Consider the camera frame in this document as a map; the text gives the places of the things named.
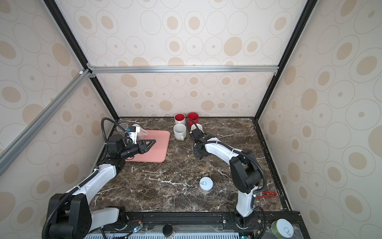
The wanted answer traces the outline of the white ribbed mug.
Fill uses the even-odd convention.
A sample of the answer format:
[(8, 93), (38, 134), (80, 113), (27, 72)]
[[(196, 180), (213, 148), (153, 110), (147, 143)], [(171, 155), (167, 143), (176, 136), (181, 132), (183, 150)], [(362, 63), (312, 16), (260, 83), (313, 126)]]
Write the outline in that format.
[(194, 130), (194, 129), (199, 129), (199, 130), (203, 131), (203, 126), (201, 124), (198, 124), (198, 123), (193, 124), (191, 126), (191, 130)]

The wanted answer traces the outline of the cream speckled mug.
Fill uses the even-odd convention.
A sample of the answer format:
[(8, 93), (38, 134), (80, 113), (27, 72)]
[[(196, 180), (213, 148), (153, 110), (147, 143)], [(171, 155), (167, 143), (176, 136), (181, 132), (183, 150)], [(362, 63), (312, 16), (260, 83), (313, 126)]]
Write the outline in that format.
[(184, 141), (186, 139), (187, 127), (184, 124), (178, 123), (174, 125), (173, 131), (176, 140)]

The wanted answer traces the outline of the white mug red inside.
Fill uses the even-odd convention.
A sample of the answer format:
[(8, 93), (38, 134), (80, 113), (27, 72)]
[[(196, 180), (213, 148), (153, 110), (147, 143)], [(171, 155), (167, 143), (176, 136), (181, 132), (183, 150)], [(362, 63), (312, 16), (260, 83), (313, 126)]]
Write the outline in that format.
[(184, 114), (176, 114), (174, 116), (175, 124), (186, 124), (186, 116)]

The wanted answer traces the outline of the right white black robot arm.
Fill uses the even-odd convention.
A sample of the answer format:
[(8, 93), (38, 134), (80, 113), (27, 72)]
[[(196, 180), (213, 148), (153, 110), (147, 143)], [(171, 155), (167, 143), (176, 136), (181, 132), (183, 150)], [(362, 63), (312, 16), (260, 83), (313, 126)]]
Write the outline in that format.
[(253, 212), (258, 209), (258, 206), (254, 206), (256, 194), (267, 190), (266, 174), (256, 155), (250, 150), (231, 147), (204, 133), (192, 119), (188, 119), (188, 122), (195, 127), (190, 129), (194, 156), (203, 159), (205, 156), (215, 155), (229, 165), (233, 184), (238, 190), (238, 200), (232, 217), (239, 228), (247, 228), (251, 224)]

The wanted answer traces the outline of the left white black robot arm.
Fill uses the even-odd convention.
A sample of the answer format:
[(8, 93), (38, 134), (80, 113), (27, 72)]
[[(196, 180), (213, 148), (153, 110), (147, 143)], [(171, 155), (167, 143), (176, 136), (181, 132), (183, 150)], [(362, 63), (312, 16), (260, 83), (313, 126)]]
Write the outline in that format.
[(129, 225), (124, 207), (107, 207), (90, 211), (89, 204), (95, 195), (125, 166), (127, 159), (147, 153), (156, 143), (154, 139), (138, 139), (140, 127), (122, 128), (122, 134), (106, 136), (103, 118), (100, 129), (105, 143), (102, 160), (82, 182), (64, 194), (55, 194), (49, 200), (46, 221), (42, 228), (43, 239), (83, 239), (95, 230), (114, 227), (123, 231)]

